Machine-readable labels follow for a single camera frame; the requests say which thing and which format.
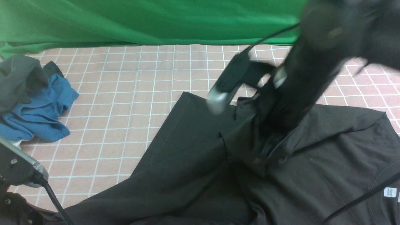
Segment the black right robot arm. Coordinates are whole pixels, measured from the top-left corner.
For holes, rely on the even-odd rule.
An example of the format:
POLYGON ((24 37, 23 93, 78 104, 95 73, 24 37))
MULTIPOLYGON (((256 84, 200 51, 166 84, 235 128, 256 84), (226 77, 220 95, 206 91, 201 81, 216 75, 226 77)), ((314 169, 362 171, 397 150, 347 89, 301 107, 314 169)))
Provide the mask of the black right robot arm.
POLYGON ((295 129, 352 58, 399 70, 398 0, 310 0, 298 40, 257 92, 256 156, 280 158, 295 129))

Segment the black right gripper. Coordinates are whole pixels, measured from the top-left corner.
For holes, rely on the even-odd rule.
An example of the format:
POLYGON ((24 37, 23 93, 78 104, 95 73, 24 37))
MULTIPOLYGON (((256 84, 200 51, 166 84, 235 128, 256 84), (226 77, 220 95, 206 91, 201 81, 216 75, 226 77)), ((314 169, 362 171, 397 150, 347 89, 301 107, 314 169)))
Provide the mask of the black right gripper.
POLYGON ((283 144, 322 95, 322 69, 317 66, 255 66, 254 75, 270 74, 254 99, 258 137, 254 163, 286 159, 283 144))

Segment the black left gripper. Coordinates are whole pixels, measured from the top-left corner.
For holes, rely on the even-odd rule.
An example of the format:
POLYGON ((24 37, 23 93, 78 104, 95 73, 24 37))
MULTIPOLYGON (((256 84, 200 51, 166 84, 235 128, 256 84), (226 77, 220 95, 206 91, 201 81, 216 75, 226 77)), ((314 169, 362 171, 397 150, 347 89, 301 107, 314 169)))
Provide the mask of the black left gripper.
POLYGON ((8 192, 9 183, 0 180, 1 225, 45 225, 56 214, 54 211, 29 204, 17 193, 8 192))

